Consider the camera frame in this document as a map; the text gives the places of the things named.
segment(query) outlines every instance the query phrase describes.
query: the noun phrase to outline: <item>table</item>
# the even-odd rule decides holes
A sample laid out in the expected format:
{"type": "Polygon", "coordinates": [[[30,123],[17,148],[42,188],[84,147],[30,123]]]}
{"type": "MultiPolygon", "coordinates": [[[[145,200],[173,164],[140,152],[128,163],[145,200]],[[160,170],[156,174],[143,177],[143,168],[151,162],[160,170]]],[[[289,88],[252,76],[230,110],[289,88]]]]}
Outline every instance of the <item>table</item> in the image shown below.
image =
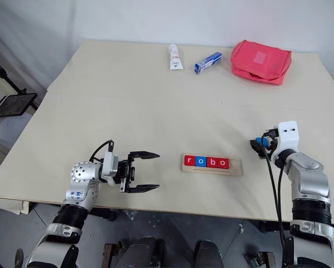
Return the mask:
{"type": "MultiPolygon", "coordinates": [[[[293,53],[284,84],[275,86],[234,76],[231,49],[178,47],[185,69],[170,71],[168,45],[85,41],[2,163],[0,197],[62,202],[72,166],[111,138],[122,158],[137,150],[160,154],[134,162],[134,185],[161,186],[122,194],[103,184],[98,207],[276,220],[266,163],[249,140],[296,120],[299,149],[325,166],[334,223],[334,82],[317,54],[293,53]],[[195,74],[194,64],[216,51],[222,61],[195,74]],[[243,176],[184,173],[184,152],[236,155],[243,176]]],[[[291,211],[284,175],[285,221],[291,211]]]]}

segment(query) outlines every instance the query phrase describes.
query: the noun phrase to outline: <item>blue box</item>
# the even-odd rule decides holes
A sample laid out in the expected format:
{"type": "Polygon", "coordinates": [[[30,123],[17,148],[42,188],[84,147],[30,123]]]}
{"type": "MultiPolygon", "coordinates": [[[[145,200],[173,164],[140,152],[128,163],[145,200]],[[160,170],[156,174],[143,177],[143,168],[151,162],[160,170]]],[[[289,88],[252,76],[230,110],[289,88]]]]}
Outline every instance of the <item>blue box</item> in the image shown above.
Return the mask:
{"type": "Polygon", "coordinates": [[[195,166],[206,166],[206,157],[197,156],[195,158],[195,166]]]}
{"type": "Polygon", "coordinates": [[[211,56],[207,57],[206,59],[203,59],[199,61],[198,63],[195,64],[195,69],[194,71],[199,74],[202,71],[206,70],[210,66],[214,65],[218,61],[221,60],[222,54],[220,52],[216,52],[212,54],[211,56]]]}

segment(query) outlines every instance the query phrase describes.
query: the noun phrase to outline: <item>floor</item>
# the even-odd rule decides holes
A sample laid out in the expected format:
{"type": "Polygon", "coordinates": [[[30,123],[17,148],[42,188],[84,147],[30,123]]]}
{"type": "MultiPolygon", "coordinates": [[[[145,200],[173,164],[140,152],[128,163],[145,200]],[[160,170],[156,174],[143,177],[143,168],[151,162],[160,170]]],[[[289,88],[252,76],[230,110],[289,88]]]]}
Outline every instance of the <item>floor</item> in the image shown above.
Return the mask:
{"type": "MultiPolygon", "coordinates": [[[[0,263],[3,267],[13,267],[17,248],[23,249],[25,259],[28,257],[58,210],[58,207],[46,204],[36,205],[28,215],[18,216],[0,210],[0,263]]],[[[244,254],[252,247],[273,251],[276,266],[280,267],[282,256],[278,233],[261,233],[244,219],[137,212],[131,220],[122,210],[117,214],[114,222],[88,216],[78,244],[80,267],[101,267],[105,243],[116,243],[121,239],[135,241],[147,236],[165,240],[170,267],[191,267],[198,240],[210,240],[218,246],[225,268],[249,267],[244,254]]],[[[112,267],[119,257],[113,259],[112,267]]]]}

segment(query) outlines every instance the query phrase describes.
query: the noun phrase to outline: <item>white wall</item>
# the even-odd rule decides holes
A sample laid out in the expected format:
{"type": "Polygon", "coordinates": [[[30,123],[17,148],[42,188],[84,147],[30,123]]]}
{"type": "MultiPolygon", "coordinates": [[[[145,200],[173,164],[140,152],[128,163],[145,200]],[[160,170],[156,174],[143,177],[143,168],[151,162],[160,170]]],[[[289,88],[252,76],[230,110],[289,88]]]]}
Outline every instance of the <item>white wall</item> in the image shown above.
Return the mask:
{"type": "Polygon", "coordinates": [[[0,63],[42,97],[85,39],[318,52],[334,78],[334,0],[0,0],[0,63]]]}

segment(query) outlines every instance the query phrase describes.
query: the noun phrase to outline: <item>wooden tabletop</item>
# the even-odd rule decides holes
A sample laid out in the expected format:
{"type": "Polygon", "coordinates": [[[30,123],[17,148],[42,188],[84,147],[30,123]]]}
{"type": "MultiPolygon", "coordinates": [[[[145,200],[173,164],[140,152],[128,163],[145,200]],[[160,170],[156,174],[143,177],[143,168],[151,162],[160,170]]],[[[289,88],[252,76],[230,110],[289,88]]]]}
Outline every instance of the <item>wooden tabletop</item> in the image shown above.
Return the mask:
{"type": "MultiPolygon", "coordinates": [[[[231,49],[178,45],[184,70],[169,70],[167,44],[86,41],[50,85],[0,168],[0,197],[61,203],[70,170],[104,141],[114,153],[160,154],[136,160],[142,194],[100,185],[100,207],[161,210],[276,220],[266,162],[249,140],[282,121],[296,120],[299,149],[325,166],[334,223],[334,82],[317,54],[293,53],[283,85],[231,73],[231,49]],[[195,74],[215,53],[222,61],[195,74]],[[243,176],[185,173],[184,152],[235,155],[243,176]]],[[[279,169],[273,165],[278,177],[279,169]]],[[[282,181],[282,213],[292,219],[291,183],[282,181]]]]}

